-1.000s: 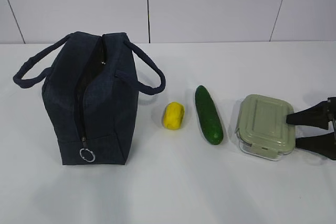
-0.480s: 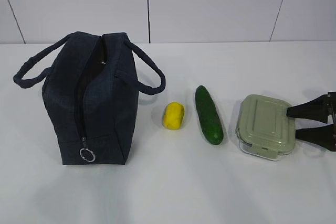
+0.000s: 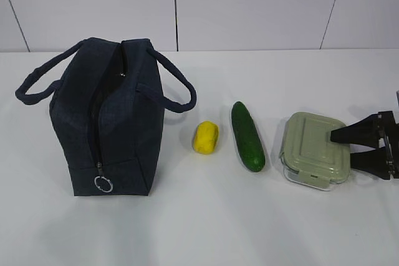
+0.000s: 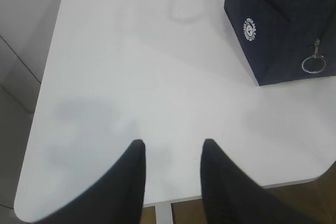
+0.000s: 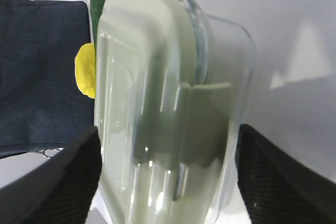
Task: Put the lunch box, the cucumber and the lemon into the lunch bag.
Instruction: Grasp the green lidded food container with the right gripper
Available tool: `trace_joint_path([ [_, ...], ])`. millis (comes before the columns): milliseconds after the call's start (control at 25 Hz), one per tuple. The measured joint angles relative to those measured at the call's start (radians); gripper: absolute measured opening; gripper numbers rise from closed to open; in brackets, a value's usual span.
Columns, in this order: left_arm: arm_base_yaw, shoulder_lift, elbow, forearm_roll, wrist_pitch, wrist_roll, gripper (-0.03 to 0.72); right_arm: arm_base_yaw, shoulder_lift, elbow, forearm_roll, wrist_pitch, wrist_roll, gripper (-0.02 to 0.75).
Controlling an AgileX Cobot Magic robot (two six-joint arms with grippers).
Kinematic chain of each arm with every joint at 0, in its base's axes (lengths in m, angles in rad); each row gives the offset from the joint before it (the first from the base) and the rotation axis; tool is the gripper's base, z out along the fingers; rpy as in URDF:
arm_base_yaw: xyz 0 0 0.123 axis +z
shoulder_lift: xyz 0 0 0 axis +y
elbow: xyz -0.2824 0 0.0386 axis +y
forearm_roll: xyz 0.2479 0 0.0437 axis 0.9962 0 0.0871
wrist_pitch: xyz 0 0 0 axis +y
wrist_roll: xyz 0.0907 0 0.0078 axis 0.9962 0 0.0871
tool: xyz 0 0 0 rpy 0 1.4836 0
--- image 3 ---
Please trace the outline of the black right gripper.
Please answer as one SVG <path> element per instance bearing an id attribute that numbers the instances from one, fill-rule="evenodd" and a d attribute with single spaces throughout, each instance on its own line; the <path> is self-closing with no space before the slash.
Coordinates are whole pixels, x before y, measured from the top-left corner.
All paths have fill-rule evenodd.
<path id="1" fill-rule="evenodd" d="M 384 147 L 379 148 L 379 139 Z M 330 140 L 340 144 L 354 144 L 378 148 L 350 154 L 352 169 L 372 174 L 380 179 L 398 179 L 398 123 L 392 111 L 331 131 Z"/>

